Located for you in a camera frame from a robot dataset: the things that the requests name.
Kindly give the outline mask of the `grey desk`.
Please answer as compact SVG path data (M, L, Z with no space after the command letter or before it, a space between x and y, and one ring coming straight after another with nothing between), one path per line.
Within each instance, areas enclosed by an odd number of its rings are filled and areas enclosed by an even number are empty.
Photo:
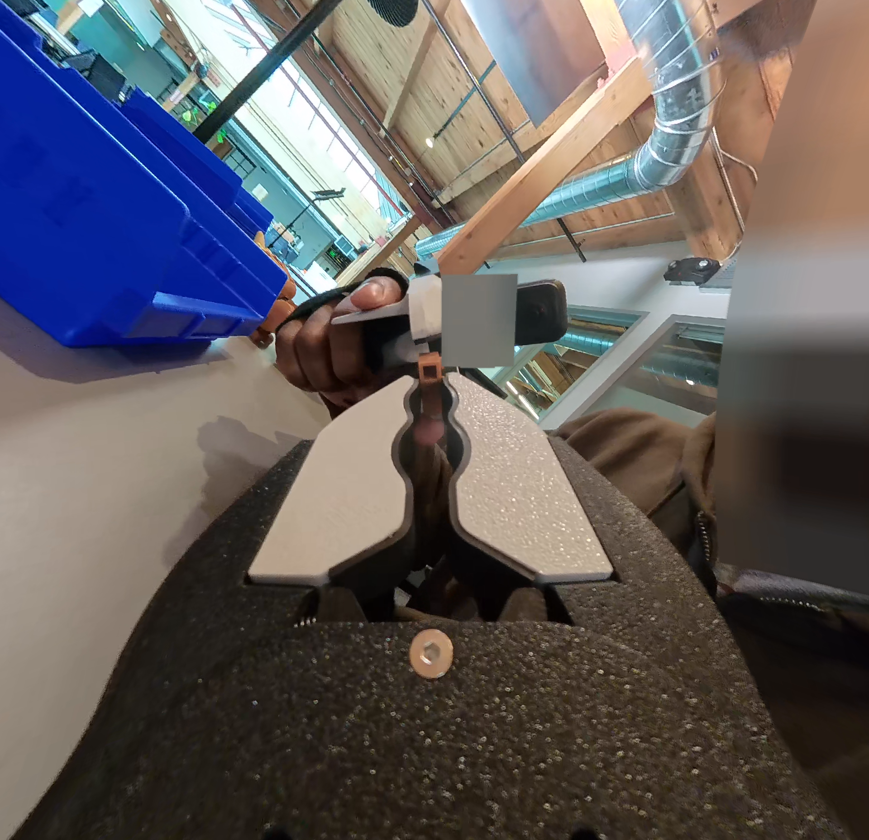
M329 421L273 349L74 349L1 313L1 835L89 724L168 571Z

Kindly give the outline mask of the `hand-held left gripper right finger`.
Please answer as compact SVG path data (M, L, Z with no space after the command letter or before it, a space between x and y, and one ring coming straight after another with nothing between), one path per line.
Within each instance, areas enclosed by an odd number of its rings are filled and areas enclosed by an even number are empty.
M454 530L533 583L611 579L614 567L549 436L457 372L447 374L446 389L459 455L450 484Z

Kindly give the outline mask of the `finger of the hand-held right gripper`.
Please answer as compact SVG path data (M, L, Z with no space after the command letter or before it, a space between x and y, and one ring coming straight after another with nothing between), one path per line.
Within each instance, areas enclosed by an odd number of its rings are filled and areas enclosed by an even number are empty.
M415 278L398 303L333 317L331 324L361 328L366 364L372 371L415 365L419 357L441 351L441 280Z

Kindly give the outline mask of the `black pole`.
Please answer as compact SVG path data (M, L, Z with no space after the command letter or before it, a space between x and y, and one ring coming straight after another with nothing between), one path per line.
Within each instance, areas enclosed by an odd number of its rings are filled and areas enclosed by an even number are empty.
M288 33L268 51L245 77L223 97L193 135L203 144L214 135L255 95L286 59L310 38L334 13L342 0L318 0Z

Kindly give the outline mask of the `blue plastic bin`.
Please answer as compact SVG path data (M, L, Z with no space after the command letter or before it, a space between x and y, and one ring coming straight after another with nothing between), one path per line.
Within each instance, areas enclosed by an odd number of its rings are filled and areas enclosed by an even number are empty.
M139 90L116 104L2 5L1 296L63 346L257 329L288 273L240 177Z

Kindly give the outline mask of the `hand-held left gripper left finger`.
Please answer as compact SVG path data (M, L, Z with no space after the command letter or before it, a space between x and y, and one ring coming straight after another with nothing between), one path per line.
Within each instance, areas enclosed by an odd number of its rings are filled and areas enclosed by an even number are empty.
M342 413L314 439L248 568L254 584L320 587L362 573L368 560L397 571L388 548L405 539L413 490L401 465L415 379L401 376Z

